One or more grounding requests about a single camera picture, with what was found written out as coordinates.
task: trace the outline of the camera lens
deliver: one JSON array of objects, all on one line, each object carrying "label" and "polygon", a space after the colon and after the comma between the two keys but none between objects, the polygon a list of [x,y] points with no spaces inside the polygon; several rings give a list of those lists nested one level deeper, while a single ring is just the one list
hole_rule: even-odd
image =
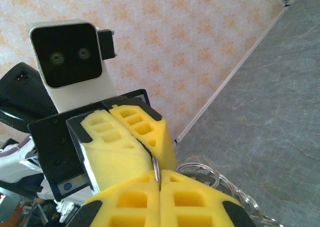
[{"label": "camera lens", "polygon": [[87,48],[81,48],[78,51],[78,55],[80,59],[86,60],[90,57],[90,51]]},{"label": "camera lens", "polygon": [[65,58],[61,53],[55,52],[51,55],[50,60],[54,65],[58,66],[58,65],[61,65],[65,61]]}]

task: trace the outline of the black camera face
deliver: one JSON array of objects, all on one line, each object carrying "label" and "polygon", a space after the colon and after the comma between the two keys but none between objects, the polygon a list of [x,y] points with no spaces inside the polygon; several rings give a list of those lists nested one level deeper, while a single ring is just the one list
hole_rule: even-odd
[{"label": "black camera face", "polygon": [[89,23],[36,28],[31,40],[45,81],[52,88],[102,74],[97,32]]}]

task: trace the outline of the black connector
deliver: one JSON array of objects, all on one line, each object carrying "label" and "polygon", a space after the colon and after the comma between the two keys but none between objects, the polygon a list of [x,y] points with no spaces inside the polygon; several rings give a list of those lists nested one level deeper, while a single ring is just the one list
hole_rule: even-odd
[{"label": "black connector", "polygon": [[114,40],[112,37],[113,34],[113,30],[110,29],[98,30],[102,60],[112,59],[117,56],[115,53]]}]

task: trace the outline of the white camera housing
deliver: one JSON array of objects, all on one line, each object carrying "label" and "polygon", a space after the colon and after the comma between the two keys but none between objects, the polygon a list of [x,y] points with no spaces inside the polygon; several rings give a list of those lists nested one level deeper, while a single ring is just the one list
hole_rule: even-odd
[{"label": "white camera housing", "polygon": [[29,37],[42,82],[59,113],[116,95],[92,23],[34,23]]}]

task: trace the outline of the marble floor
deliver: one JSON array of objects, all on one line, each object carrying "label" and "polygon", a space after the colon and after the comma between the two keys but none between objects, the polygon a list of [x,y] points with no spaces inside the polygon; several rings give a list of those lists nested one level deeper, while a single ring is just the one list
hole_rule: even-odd
[{"label": "marble floor", "polygon": [[320,0],[296,0],[176,148],[286,227],[320,223]]}]

